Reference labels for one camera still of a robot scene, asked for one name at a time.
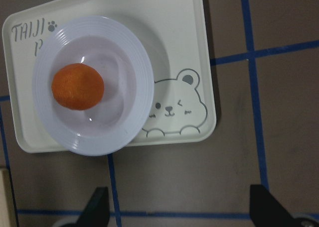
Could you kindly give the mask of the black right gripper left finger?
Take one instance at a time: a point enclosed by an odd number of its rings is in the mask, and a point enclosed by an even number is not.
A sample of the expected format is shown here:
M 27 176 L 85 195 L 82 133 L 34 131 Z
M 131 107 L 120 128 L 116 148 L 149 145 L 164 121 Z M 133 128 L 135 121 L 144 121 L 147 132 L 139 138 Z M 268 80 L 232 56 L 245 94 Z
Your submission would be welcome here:
M 110 220 L 108 187 L 97 187 L 76 222 L 77 227 L 107 227 Z

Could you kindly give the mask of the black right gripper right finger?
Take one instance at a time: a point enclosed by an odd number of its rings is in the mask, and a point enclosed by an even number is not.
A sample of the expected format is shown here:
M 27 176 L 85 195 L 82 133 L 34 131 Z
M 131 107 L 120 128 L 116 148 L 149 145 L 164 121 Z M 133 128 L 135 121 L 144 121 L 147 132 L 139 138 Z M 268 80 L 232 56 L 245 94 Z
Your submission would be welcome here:
M 263 185 L 250 186 L 249 216 L 256 227 L 298 227 L 299 223 Z

